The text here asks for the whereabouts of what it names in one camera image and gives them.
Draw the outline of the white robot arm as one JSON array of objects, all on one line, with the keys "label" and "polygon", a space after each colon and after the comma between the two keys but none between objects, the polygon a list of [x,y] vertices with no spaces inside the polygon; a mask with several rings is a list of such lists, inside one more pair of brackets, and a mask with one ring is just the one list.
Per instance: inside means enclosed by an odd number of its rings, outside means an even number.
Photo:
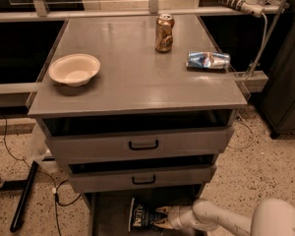
[{"label": "white robot arm", "polygon": [[260,202],[251,217],[204,199],[191,206],[163,206],[156,211],[165,217],[152,224],[164,229],[212,231],[221,226],[234,236],[295,236],[295,207],[275,198]]}]

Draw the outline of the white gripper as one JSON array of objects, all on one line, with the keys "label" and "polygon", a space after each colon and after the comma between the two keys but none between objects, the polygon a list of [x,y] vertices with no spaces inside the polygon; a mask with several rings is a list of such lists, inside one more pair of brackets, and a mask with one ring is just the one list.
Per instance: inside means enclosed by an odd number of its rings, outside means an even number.
[{"label": "white gripper", "polygon": [[195,217],[191,206],[162,206],[155,211],[168,214],[168,219],[162,218],[153,223],[158,228],[178,230],[194,226]]}]

